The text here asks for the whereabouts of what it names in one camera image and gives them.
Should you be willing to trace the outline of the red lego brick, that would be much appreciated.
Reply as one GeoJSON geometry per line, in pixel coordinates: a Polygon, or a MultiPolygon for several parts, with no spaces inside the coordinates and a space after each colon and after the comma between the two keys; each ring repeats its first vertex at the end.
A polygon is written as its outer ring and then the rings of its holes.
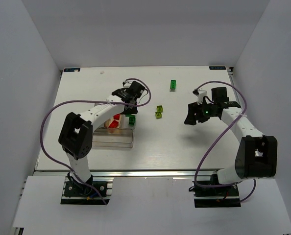
{"type": "Polygon", "coordinates": [[[111,128],[111,129],[115,129],[118,127],[119,127],[119,122],[117,120],[113,120],[108,126],[108,128],[111,128]]]}
{"type": "Polygon", "coordinates": [[[117,114],[117,115],[114,115],[114,116],[113,116],[113,118],[114,118],[115,120],[119,120],[119,119],[120,119],[120,117],[121,117],[121,115],[120,115],[120,114],[117,114]]]}

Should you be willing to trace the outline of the lime lego brick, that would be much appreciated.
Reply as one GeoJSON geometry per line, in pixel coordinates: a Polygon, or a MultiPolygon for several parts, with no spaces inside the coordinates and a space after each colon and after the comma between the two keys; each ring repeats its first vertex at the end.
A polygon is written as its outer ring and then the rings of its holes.
{"type": "Polygon", "coordinates": [[[156,110],[157,110],[158,112],[162,113],[162,112],[163,112],[163,106],[162,106],[162,105],[158,105],[158,106],[156,107],[156,110]]]}
{"type": "Polygon", "coordinates": [[[155,117],[156,117],[156,119],[161,119],[162,118],[162,113],[161,112],[155,112],[155,117]]]}

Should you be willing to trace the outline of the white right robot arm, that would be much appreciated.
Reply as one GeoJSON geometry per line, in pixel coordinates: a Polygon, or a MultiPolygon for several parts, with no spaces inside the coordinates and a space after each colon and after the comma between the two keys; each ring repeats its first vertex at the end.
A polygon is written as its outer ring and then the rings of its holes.
{"type": "Polygon", "coordinates": [[[202,188],[221,188],[247,179],[274,177],[277,171],[277,139],[259,131],[245,116],[243,107],[229,99],[225,87],[213,88],[211,92],[212,99],[209,100],[206,91],[193,91],[197,101],[188,105],[184,123],[196,125],[210,118],[219,118],[227,125],[224,132],[231,131],[234,134],[239,148],[230,167],[213,173],[209,184],[197,185],[202,188]]]}

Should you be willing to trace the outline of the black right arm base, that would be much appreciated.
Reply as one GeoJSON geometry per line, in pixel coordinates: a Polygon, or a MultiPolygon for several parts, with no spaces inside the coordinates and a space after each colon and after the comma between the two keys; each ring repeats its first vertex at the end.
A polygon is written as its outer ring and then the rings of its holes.
{"type": "Polygon", "coordinates": [[[240,208],[241,199],[237,183],[227,186],[218,182],[217,172],[202,171],[194,175],[188,189],[194,194],[195,208],[240,208]]]}

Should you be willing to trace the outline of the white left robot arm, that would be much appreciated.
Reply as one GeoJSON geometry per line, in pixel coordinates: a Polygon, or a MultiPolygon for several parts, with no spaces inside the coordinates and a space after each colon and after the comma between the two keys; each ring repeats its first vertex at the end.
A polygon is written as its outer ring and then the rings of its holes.
{"type": "Polygon", "coordinates": [[[117,114],[136,114],[137,100],[145,90],[136,80],[124,82],[122,88],[113,91],[102,103],[80,114],[67,114],[58,142],[68,156],[76,181],[88,183],[92,178],[87,155],[92,149],[94,131],[117,114]]]}

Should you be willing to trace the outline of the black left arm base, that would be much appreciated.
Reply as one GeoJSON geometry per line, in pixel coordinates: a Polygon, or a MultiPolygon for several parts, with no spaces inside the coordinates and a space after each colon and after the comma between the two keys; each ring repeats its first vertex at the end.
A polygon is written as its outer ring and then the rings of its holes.
{"type": "Polygon", "coordinates": [[[110,201],[112,182],[95,181],[91,177],[86,183],[94,186],[103,199],[94,189],[78,182],[68,173],[65,178],[60,204],[106,206],[110,201]]]}

